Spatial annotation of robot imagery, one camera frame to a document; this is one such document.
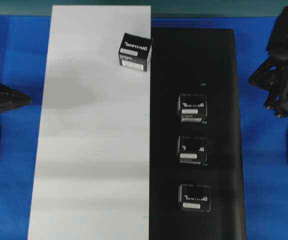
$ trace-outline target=white sticker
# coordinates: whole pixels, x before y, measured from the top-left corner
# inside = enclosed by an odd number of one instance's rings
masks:
[[[182,109],[182,114],[199,114],[197,109]]]
[[[179,155],[181,159],[197,159],[198,155],[196,153],[181,153]]]
[[[144,71],[144,66],[142,64],[122,60],[122,65],[125,67],[132,68],[132,69]]]
[[[187,208],[187,209],[201,209],[201,204],[183,202],[183,208]]]
[[[128,54],[128,55],[135,56],[135,57],[137,57],[139,54],[137,51],[133,51],[133,50],[125,49],[125,48],[121,48],[119,52],[122,54]]]

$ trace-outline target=dynamixel box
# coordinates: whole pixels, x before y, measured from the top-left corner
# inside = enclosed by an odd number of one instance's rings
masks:
[[[208,115],[205,94],[180,94],[177,113],[181,122],[200,123]]]
[[[178,203],[181,210],[211,211],[211,187],[182,184],[178,188]]]
[[[124,34],[118,51],[119,64],[146,72],[152,55],[153,39]]]
[[[177,141],[177,157],[181,164],[208,165],[207,139],[180,136]]]

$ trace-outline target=blue table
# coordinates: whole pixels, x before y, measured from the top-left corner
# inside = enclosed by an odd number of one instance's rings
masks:
[[[0,16],[0,82],[33,99],[30,106],[0,114],[0,240],[27,239],[50,20]],[[288,118],[277,119],[263,108],[267,93],[248,84],[248,77],[267,57],[274,21],[274,17],[152,20],[154,28],[235,30],[248,240],[288,239]]]

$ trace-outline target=product box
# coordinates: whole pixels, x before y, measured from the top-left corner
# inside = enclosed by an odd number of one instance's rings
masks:
[[[153,39],[124,34],[118,51],[119,64],[143,72],[148,70]]]
[[[203,122],[208,115],[206,94],[180,94],[177,113],[181,122]]]
[[[208,166],[207,139],[180,136],[177,141],[177,157],[181,164]]]
[[[178,188],[178,203],[181,210],[210,212],[211,187],[182,184]]]

